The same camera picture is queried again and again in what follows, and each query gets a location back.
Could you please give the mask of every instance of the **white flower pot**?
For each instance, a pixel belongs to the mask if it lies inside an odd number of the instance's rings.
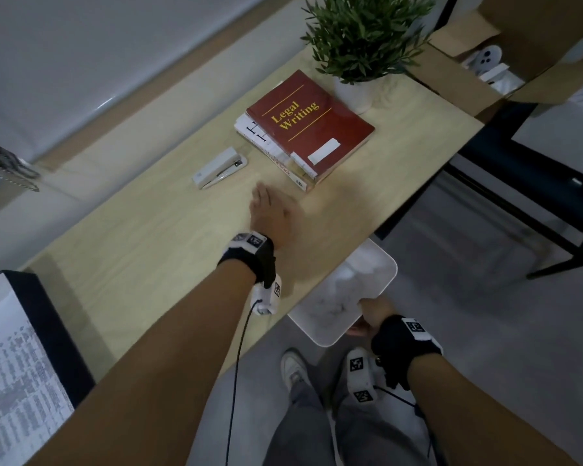
[[[350,85],[342,83],[339,77],[333,78],[335,96],[343,101],[352,112],[362,114],[371,108],[378,79]]]

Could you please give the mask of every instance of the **stack of books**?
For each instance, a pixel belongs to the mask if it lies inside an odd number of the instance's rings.
[[[297,70],[249,107],[235,121],[235,130],[309,191],[363,145],[375,127]]]

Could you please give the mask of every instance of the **red book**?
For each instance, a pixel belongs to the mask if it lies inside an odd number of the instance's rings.
[[[375,130],[300,70],[246,112],[316,181]]]

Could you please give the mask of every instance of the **forearm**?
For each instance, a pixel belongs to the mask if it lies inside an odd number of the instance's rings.
[[[455,466],[576,466],[563,450],[469,382],[442,356],[412,360],[408,382]]]
[[[240,261],[219,265],[116,363],[30,464],[183,465],[254,282]]]

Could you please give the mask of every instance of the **potted plant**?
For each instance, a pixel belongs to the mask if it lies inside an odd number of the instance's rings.
[[[334,77],[337,97],[360,114],[371,107],[374,80],[402,73],[421,52],[420,18],[434,0],[324,0],[306,2],[309,32],[318,72]]]

